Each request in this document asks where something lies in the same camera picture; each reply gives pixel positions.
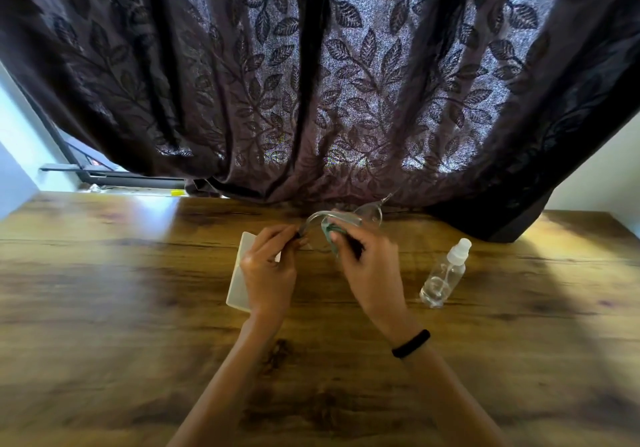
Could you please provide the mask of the black wristband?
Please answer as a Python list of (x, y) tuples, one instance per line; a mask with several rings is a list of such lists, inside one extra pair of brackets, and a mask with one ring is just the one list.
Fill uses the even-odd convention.
[(404, 344), (393, 348), (391, 353), (396, 359), (404, 359), (417, 351), (421, 346), (426, 344), (430, 338), (430, 331), (427, 329), (423, 329)]

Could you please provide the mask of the black window frame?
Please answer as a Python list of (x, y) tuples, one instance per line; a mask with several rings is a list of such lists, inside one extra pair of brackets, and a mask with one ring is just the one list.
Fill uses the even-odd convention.
[(183, 179), (138, 175), (116, 165), (102, 153), (59, 128), (20, 84), (17, 87), (42, 123), (46, 136), (52, 140), (54, 153), (61, 155), (57, 162), (45, 161), (40, 165), (40, 172), (74, 175), (88, 186), (161, 189), (184, 193), (186, 182)]

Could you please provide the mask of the white glasses case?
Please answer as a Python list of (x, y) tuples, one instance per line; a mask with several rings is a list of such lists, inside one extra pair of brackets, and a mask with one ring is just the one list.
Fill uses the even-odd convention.
[(256, 239), (256, 235), (244, 231), (241, 235), (241, 241), (236, 255), (236, 262), (228, 288), (226, 305), (239, 311), (250, 313), (250, 301), (247, 294), (244, 275), (241, 270), (241, 260), (244, 255), (251, 249)]

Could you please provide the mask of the green cleaning cloth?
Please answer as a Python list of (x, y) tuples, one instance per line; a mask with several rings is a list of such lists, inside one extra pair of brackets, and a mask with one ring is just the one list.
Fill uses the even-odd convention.
[(322, 229), (322, 231), (324, 233), (324, 236), (325, 236), (327, 242), (330, 245), (330, 249), (331, 249), (332, 253), (336, 257), (338, 257), (339, 250), (336, 247), (336, 245), (335, 245), (335, 243), (334, 243), (334, 241), (332, 239), (332, 233), (335, 232), (335, 233), (339, 233), (339, 234), (344, 235), (344, 236), (348, 236), (348, 234), (347, 234), (346, 230), (344, 230), (342, 227), (340, 227), (340, 225), (337, 225), (337, 224), (333, 223), (332, 222), (332, 218), (333, 217), (330, 216), (330, 215), (324, 216), (323, 220), (321, 221), (321, 229)]

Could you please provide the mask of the person's left forearm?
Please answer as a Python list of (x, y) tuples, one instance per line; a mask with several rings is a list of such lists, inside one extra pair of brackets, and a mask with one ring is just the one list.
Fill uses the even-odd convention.
[(254, 311), (166, 447), (231, 447), (244, 403), (283, 315)]

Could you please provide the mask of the clear spray bottle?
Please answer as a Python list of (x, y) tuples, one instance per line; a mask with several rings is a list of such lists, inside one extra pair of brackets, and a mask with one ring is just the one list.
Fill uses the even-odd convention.
[(420, 290), (420, 299), (430, 308), (440, 308), (460, 282), (466, 271), (471, 241), (462, 238), (433, 267)]

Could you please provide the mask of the dark leaf-patterned curtain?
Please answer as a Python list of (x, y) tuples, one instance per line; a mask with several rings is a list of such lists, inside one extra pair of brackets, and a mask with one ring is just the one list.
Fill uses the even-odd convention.
[(132, 173), (510, 242), (640, 110), (640, 0), (0, 0), (0, 62)]

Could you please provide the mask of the clear-framed eyeglasses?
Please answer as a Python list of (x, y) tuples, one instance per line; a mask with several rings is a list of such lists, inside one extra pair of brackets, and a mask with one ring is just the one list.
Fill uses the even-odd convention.
[(383, 222), (383, 205), (396, 193), (393, 191), (385, 196), (383, 199), (366, 203), (358, 207), (355, 211), (340, 211), (340, 210), (321, 210), (313, 213), (307, 218), (307, 220), (300, 225), (297, 234), (305, 236), (308, 230), (311, 228), (312, 223), (317, 219), (323, 220), (324, 216), (330, 215), (332, 217), (344, 220), (349, 225), (358, 226), (362, 218), (365, 220), (371, 220), (372, 225), (380, 226)]

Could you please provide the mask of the person's right hand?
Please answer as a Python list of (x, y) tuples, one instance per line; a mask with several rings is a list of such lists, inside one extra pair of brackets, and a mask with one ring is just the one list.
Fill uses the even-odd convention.
[(365, 250), (356, 262), (333, 232), (342, 255), (342, 272), (364, 313), (392, 348), (393, 343), (402, 343), (422, 330), (406, 304), (398, 246), (377, 225), (372, 225), (372, 231), (353, 225), (345, 228)]

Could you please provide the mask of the person's left hand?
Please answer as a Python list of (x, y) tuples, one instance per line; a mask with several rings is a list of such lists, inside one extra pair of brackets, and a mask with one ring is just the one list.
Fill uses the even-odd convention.
[(282, 323), (296, 284), (295, 262), (282, 262), (285, 244), (297, 234), (297, 225), (264, 228), (241, 260), (251, 314), (262, 322)]

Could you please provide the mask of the person's right forearm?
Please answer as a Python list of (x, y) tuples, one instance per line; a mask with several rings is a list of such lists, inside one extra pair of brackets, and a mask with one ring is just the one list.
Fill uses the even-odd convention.
[[(392, 349), (408, 340), (393, 343)], [(500, 427), (469, 393), (444, 358), (430, 346), (429, 341), (400, 360), (448, 447), (509, 446)]]

